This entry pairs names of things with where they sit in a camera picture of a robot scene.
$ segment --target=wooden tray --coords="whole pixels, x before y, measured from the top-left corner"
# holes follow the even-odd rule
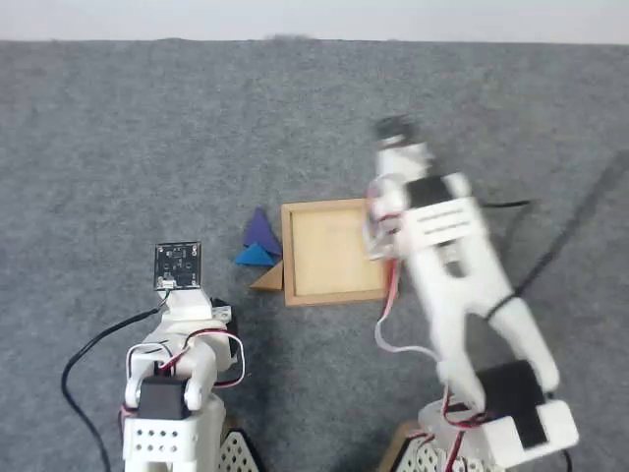
[[[384,298],[380,261],[367,259],[364,199],[282,205],[286,305]]]

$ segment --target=carpet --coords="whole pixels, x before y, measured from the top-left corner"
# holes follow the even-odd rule
[[[629,148],[629,48],[276,39],[0,43],[2,470],[97,471],[65,404],[68,358],[153,306],[153,245],[201,240],[203,287],[239,316],[249,372],[221,391],[272,471],[369,471],[397,425],[440,397],[430,359],[373,341],[378,303],[286,308],[236,266],[256,206],[355,198],[374,175],[372,122],[420,121],[448,169],[487,200],[534,198],[505,270],[514,282],[599,173]],[[625,470],[629,183],[527,293],[580,429],[576,471]],[[514,216],[488,210],[496,239]],[[428,342],[410,284],[384,334]],[[71,390],[120,470],[126,349],[158,318],[105,339]],[[470,319],[478,366],[507,355]],[[564,470],[559,455],[521,470]]]

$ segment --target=cable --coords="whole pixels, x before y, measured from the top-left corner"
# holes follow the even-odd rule
[[[166,346],[164,343],[168,342],[168,340],[164,340],[161,342],[141,342],[140,344],[136,344],[135,346],[132,346],[131,348],[129,348],[129,350],[127,351],[127,361],[126,361],[126,366],[127,366],[127,380],[131,378],[131,358],[134,354],[134,352],[136,352],[136,350],[141,349],[143,347],[156,347],[158,350],[164,350],[166,351],[166,355],[168,356],[168,359],[170,359],[173,356],[173,353],[170,349],[168,349],[168,346]],[[146,351],[143,354],[151,354],[155,351]]]
[[[461,450],[461,443],[463,442],[463,436],[465,435],[465,431],[459,431],[456,434],[456,439],[454,440],[454,444],[450,448],[450,452],[448,453],[448,458],[445,463],[445,468],[443,472],[452,472],[452,466],[454,465],[454,461],[456,460],[457,455],[459,455],[459,450]]]
[[[524,277],[524,279],[515,287],[512,294],[507,295],[500,300],[491,310],[485,315],[485,320],[489,323],[491,318],[500,310],[504,305],[510,302],[512,299],[521,296],[540,274],[548,267],[548,265],[556,259],[559,253],[563,250],[566,243],[579,229],[579,226],[592,215],[596,204],[600,197],[611,190],[618,180],[623,176],[627,167],[629,167],[629,151],[619,152],[614,159],[607,165],[604,171],[601,173],[599,179],[592,186],[588,194],[577,205],[572,216],[563,226],[561,232],[550,243],[550,246],[546,252],[538,259],[533,268]]]
[[[214,384],[214,387],[216,388],[227,388],[230,386],[236,386],[237,384],[239,384],[240,382],[243,381],[243,379],[245,378],[245,372],[247,371],[246,368],[246,361],[245,361],[245,346],[243,345],[243,341],[240,339],[240,337],[236,336],[235,334],[232,334],[231,332],[227,331],[226,329],[221,329],[221,328],[204,328],[204,329],[198,329],[196,331],[191,332],[190,334],[188,334],[188,337],[186,337],[186,340],[184,341],[184,347],[183,349],[175,354],[173,357],[171,357],[167,362],[165,362],[164,364],[162,364],[161,366],[159,366],[159,372],[160,373],[164,373],[166,371],[168,371],[169,369],[175,367],[177,365],[177,363],[181,360],[182,357],[184,357],[184,355],[190,350],[191,346],[190,346],[190,340],[194,337],[197,336],[201,336],[204,334],[224,334],[227,337],[229,337],[230,339],[234,339],[237,343],[238,346],[240,347],[240,353],[241,353],[241,374],[240,376],[232,381],[224,381],[224,382],[216,382]]]
[[[166,292],[166,295],[164,296],[163,300],[155,308],[152,308],[146,312],[139,313],[135,315],[134,317],[127,318],[126,320],[116,323],[115,325],[110,326],[109,328],[97,334],[85,346],[83,346],[74,356],[70,358],[70,360],[68,361],[68,363],[63,369],[63,373],[61,374],[61,392],[64,398],[66,399],[66,401],[68,402],[68,404],[70,405],[70,407],[79,416],[79,418],[81,418],[81,420],[84,422],[84,424],[87,426],[87,429],[91,433],[91,436],[96,441],[96,445],[98,446],[98,450],[100,452],[100,459],[102,461],[102,466],[105,472],[111,472],[111,463],[109,461],[109,455],[107,454],[107,448],[105,447],[105,443],[103,442],[102,437],[100,436],[100,433],[98,432],[96,427],[93,425],[91,420],[88,418],[87,414],[79,406],[77,401],[74,399],[74,397],[68,390],[68,376],[70,375],[70,371],[72,370],[72,368],[98,342],[100,342],[102,339],[107,337],[109,334],[116,332],[117,330],[122,329],[123,327],[132,325],[133,323],[140,322],[150,317],[151,315],[158,313],[161,310],[161,307],[163,307],[164,304],[166,303],[166,300],[168,299],[169,295],[170,295],[170,292],[169,291]]]
[[[420,354],[426,354],[430,356],[435,362],[439,362],[439,356],[424,346],[393,346],[386,342],[382,337],[382,323],[388,318],[391,308],[393,307],[393,301],[397,295],[397,287],[400,280],[400,263],[397,260],[387,261],[387,276],[388,276],[388,288],[386,293],[386,301],[382,308],[382,315],[375,324],[375,330],[373,336],[375,337],[375,343],[380,349],[387,352],[397,354],[400,352],[419,352]]]
[[[563,453],[563,458],[566,459],[566,472],[572,472],[572,457],[570,456],[570,452],[566,449],[561,451]]]
[[[505,259],[507,257],[509,249],[511,248],[511,243],[513,242],[513,237],[515,236],[520,223],[524,221],[524,219],[536,208],[536,206],[537,202],[535,200],[531,200],[528,205],[521,206],[520,209],[518,209],[518,212],[507,226],[507,229],[502,236],[502,241],[500,241],[498,253],[500,254],[501,259]]]
[[[517,208],[517,207],[526,207],[530,205],[533,201],[531,200],[516,200],[515,202],[481,202],[481,207],[483,208]]]

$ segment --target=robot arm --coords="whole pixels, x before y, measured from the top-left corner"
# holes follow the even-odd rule
[[[235,336],[231,308],[212,306],[199,286],[199,257],[200,243],[156,250],[155,288],[171,291],[160,325],[127,354],[127,472],[218,470],[225,407],[212,389],[237,360]]]
[[[378,176],[368,191],[368,247],[373,257],[405,263],[429,318],[441,382],[472,411],[499,410],[501,419],[482,428],[485,449],[499,465],[510,467],[573,445],[578,435],[567,405],[543,401],[559,384],[557,367],[528,306],[513,297],[467,179],[433,173],[433,156],[404,118],[384,120],[376,131],[380,150]],[[477,373],[465,350],[466,318],[484,317],[506,297],[512,298],[488,322],[524,362]],[[520,384],[520,391],[526,395],[509,391],[508,384],[524,378],[528,383]],[[520,441],[521,425],[501,422],[527,402],[533,411],[527,414],[542,422],[531,443]],[[543,411],[536,413],[536,407]]]

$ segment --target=wooden triangle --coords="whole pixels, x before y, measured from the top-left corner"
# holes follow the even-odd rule
[[[249,288],[256,290],[281,290],[283,287],[284,261],[280,261],[279,264],[249,286]]]

